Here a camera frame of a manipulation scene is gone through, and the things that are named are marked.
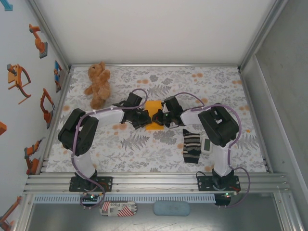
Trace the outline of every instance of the floral tablecloth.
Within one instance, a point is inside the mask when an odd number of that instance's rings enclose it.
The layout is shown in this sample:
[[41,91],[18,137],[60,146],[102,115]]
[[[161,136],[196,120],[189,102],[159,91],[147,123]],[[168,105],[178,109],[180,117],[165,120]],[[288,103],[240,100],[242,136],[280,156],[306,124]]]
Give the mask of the floral tablecloth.
[[[266,171],[256,132],[236,67],[107,66],[111,71],[111,97],[104,107],[125,100],[135,88],[148,92],[149,100],[163,100],[178,92],[190,92],[206,105],[223,103],[234,108],[242,121],[242,135],[232,148],[232,165],[248,171]],[[83,94],[90,85],[87,67],[75,67],[70,80],[57,133],[75,108],[89,111],[91,96]],[[200,105],[190,95],[177,97],[184,109]],[[196,172],[211,171],[212,154],[201,154],[198,164],[184,163],[183,134],[186,128],[206,136],[201,125],[164,130],[135,130],[129,123],[111,124],[97,130],[89,150],[98,172]],[[53,141],[47,172],[73,172],[69,150]]]

